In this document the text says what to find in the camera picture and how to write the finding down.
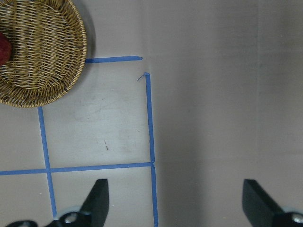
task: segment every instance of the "round basket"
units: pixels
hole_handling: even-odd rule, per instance
[[[0,32],[12,43],[0,67],[0,103],[43,106],[76,83],[87,40],[71,0],[0,0]]]

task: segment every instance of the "red fruit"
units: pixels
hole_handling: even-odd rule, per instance
[[[0,66],[4,65],[10,58],[11,44],[9,40],[0,32]]]

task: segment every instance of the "basket rim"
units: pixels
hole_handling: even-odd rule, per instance
[[[79,61],[79,64],[77,65],[77,70],[76,70],[76,73],[73,75],[72,81],[66,86],[66,89],[63,89],[60,93],[56,94],[54,97],[49,98],[47,100],[42,100],[42,101],[37,100],[37,102],[32,103],[32,104],[16,104],[14,102],[5,101],[3,99],[0,99],[0,103],[10,105],[13,107],[21,107],[21,108],[33,108],[33,107],[44,106],[44,105],[50,104],[50,103],[58,100],[59,98],[61,98],[65,94],[67,94],[71,90],[71,88],[75,85],[75,83],[77,82],[78,78],[80,77],[80,75],[83,71],[83,68],[85,65],[85,60],[87,57],[87,34],[86,34],[86,29],[84,26],[83,19],[79,13],[77,7],[75,6],[75,4],[72,2],[72,0],[65,0],[65,2],[66,2],[66,4],[69,4],[71,6],[73,12],[75,13],[75,15],[77,17],[79,27],[80,27],[81,38],[82,38],[81,41],[83,43],[82,53],[81,53],[81,55],[79,55],[80,61]]]

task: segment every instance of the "blue line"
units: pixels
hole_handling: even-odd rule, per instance
[[[158,205],[157,205],[157,184],[156,184],[156,168],[155,168],[155,146],[153,137],[153,122],[152,122],[152,87],[151,75],[148,72],[144,73],[146,78],[146,100],[147,100],[147,118],[148,132],[150,135],[150,156],[151,156],[151,193],[153,206],[153,220],[155,227],[158,227]]]
[[[118,61],[141,61],[143,58],[139,56],[122,56],[122,57],[110,57],[110,58],[87,58],[86,64],[90,63],[107,63]]]
[[[46,167],[49,196],[50,196],[50,200],[51,200],[53,217],[55,217],[57,215],[57,209],[56,209],[56,202],[55,202],[55,194],[53,191],[53,180],[52,180],[51,166],[50,166],[50,161],[49,161],[49,156],[48,156],[48,148],[47,148],[46,132],[45,132],[42,107],[38,107],[38,115],[39,115],[39,123],[40,123],[40,131],[41,131],[42,147],[43,147],[43,154],[44,154],[45,167]]]
[[[135,167],[150,167],[150,162],[143,163],[130,163],[130,164],[116,164],[116,165],[103,165],[103,166],[79,166],[79,167],[64,167],[53,168],[52,173],[61,172],[74,172],[74,171],[88,171],[88,170],[100,170],[100,169],[121,169],[121,168],[135,168]]]
[[[10,170],[0,171],[0,175],[45,174],[45,169]]]

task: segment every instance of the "wicker basket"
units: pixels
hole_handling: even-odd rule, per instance
[[[12,43],[0,67],[0,103],[43,106],[76,83],[87,40],[71,0],[0,0],[0,32]]]

